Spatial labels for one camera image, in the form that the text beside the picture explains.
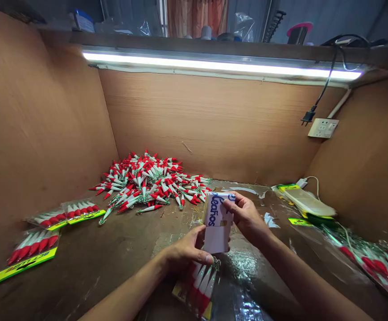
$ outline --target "black cable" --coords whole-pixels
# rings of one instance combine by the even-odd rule
[[[323,90],[322,90],[322,92],[320,93],[319,98],[317,99],[316,103],[314,104],[315,106],[318,105],[320,99],[322,98],[323,94],[325,93],[326,88],[328,87],[329,81],[331,80],[331,74],[332,74],[332,71],[334,70],[335,61],[337,60],[337,54],[338,54],[338,50],[335,49],[335,53],[334,53],[334,57],[332,58],[332,63],[331,63],[331,68],[330,68],[330,70],[329,70],[328,78],[326,79],[326,83],[325,83],[325,85],[323,86]]]
[[[362,40],[362,41],[365,43],[365,47],[368,48],[368,52],[367,52],[367,54],[365,55],[364,61],[363,61],[359,66],[357,66],[356,68],[353,68],[353,69],[347,68],[347,63],[346,63],[346,53],[344,52],[344,49],[343,49],[341,46],[339,46],[339,45],[336,44],[336,42],[337,42],[339,39],[343,38],[343,37],[354,37],[354,38],[360,39],[360,40]],[[365,62],[367,61],[368,56],[369,56],[369,49],[371,49],[371,42],[368,41],[367,38],[365,38],[365,37],[363,37],[363,36],[359,36],[359,35],[354,34],[354,33],[346,33],[346,34],[340,35],[340,36],[335,40],[335,45],[337,46],[337,49],[339,49],[339,50],[341,51],[341,55],[343,56],[343,68],[344,68],[344,70],[346,70],[346,71],[355,71],[356,69],[359,69],[360,67],[362,67],[362,66],[365,64]]]
[[[346,53],[344,52],[344,50],[341,46],[337,45],[337,41],[343,37],[355,37],[357,39],[360,39],[365,43],[366,47],[368,48],[368,52],[367,52],[367,55],[365,56],[365,60],[354,69],[347,68]],[[339,35],[339,36],[333,38],[332,40],[333,40],[332,46],[335,47],[335,54],[334,54],[334,57],[332,58],[332,63],[331,63],[331,68],[329,70],[328,78],[326,79],[325,85],[323,86],[322,92],[320,93],[319,98],[317,99],[316,103],[311,107],[311,109],[308,112],[305,113],[304,118],[301,119],[301,126],[304,125],[304,123],[306,126],[308,123],[311,123],[314,115],[316,114],[315,110],[319,104],[320,99],[322,99],[322,96],[325,93],[325,90],[328,87],[329,81],[331,79],[331,74],[332,74],[332,71],[334,70],[335,61],[337,60],[338,51],[341,51],[341,54],[343,56],[343,67],[344,67],[344,70],[346,70],[346,71],[354,71],[354,70],[360,68],[361,66],[364,65],[364,63],[366,62],[366,60],[368,58],[369,49],[371,48],[371,43],[365,37],[359,36],[359,35],[354,34],[354,33],[346,33],[343,35]]]

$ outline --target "left hand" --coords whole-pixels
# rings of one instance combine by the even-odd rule
[[[197,237],[205,229],[206,225],[195,227],[182,239],[161,251],[161,255],[166,258],[169,268],[181,269],[185,267],[190,261],[196,261],[207,265],[213,263],[212,255],[195,247]]]

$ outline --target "electrical outlet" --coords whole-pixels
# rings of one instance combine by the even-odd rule
[[[316,118],[311,125],[308,136],[330,138],[338,123],[337,119]]]

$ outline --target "fluorescent light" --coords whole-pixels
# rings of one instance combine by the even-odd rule
[[[84,52],[83,55],[87,60],[102,61],[102,62],[120,62],[120,63],[141,64],[141,65],[168,66],[168,67],[176,67],[176,68],[210,69],[210,70],[249,72],[249,73],[257,73],[257,74],[281,74],[281,75],[319,77],[319,78],[327,78],[329,75],[329,70],[321,70],[321,69],[247,65],[247,64],[227,63],[227,62],[206,62],[206,61],[185,60],[185,59],[122,56],[122,55],[103,54],[103,53],[94,54],[94,53]],[[361,72],[334,70],[331,74],[331,78],[354,80],[354,79],[357,79],[361,74],[362,74]]]

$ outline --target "cardboard wall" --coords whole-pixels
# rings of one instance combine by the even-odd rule
[[[116,158],[97,70],[0,13],[0,251],[21,219],[74,199]]]
[[[297,181],[320,147],[300,121],[320,86],[112,70],[99,74],[120,158],[148,148],[180,158],[189,173],[273,185]],[[326,117],[344,92],[328,88],[317,117]]]
[[[388,79],[357,88],[307,175],[320,181],[320,198],[342,224],[367,240],[388,241]],[[316,182],[307,185],[313,192]]]

